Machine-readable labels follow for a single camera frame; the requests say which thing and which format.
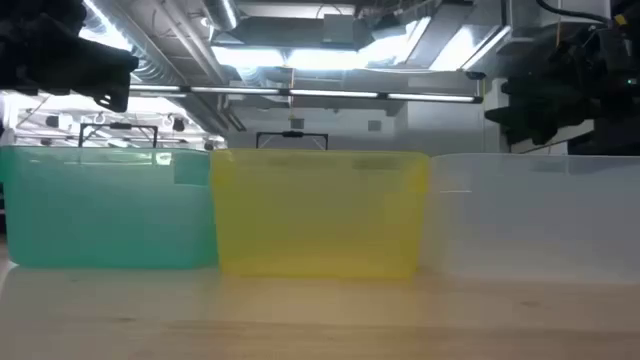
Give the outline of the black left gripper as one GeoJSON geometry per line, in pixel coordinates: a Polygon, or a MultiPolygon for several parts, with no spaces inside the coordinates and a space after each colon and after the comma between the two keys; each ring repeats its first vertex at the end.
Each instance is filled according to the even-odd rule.
{"type": "Polygon", "coordinates": [[[124,113],[139,58],[81,37],[86,16],[83,0],[19,0],[26,74],[43,89],[96,95],[99,106],[124,113]]]}

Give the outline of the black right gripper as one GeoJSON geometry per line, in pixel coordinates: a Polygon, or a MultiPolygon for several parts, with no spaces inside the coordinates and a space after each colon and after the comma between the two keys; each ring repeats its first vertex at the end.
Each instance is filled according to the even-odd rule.
{"type": "Polygon", "coordinates": [[[508,78],[501,90],[514,97],[552,100],[550,106],[508,106],[485,112],[486,119],[503,128],[508,145],[525,140],[543,145],[560,129],[594,118],[593,95],[600,76],[597,28],[583,28],[560,39],[549,56],[549,65],[549,75],[559,85],[549,79],[519,76],[508,78]]]}

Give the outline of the clear plastic bin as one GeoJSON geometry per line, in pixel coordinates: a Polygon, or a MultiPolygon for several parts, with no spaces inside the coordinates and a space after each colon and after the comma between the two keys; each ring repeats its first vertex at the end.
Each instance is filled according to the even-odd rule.
{"type": "Polygon", "coordinates": [[[455,277],[640,284],[640,157],[430,161],[421,263],[455,277]]]}

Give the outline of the teal plastic bin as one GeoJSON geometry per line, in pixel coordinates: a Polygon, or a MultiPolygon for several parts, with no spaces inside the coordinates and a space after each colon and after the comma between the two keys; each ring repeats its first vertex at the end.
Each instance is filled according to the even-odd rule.
{"type": "Polygon", "coordinates": [[[9,256],[39,268],[212,264],[209,170],[197,150],[2,147],[9,256]]]}

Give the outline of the long ceiling light bar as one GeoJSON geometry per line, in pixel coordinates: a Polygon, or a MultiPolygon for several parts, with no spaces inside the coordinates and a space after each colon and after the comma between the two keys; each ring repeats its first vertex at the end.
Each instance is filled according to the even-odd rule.
{"type": "Polygon", "coordinates": [[[484,98],[472,95],[450,95],[440,93],[393,93],[348,90],[319,90],[300,88],[249,88],[223,86],[187,86],[187,85],[148,85],[134,84],[131,92],[154,92],[162,94],[222,94],[250,96],[283,96],[283,97],[327,97],[341,99],[368,99],[384,101],[411,101],[480,104],[484,98]]]}

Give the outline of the yellow plastic bin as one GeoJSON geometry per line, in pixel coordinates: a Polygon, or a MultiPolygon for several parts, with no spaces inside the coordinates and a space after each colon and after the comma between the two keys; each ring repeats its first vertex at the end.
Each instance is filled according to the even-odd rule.
{"type": "Polygon", "coordinates": [[[413,152],[228,149],[211,155],[220,270],[406,278],[418,268],[429,159],[413,152]]]}

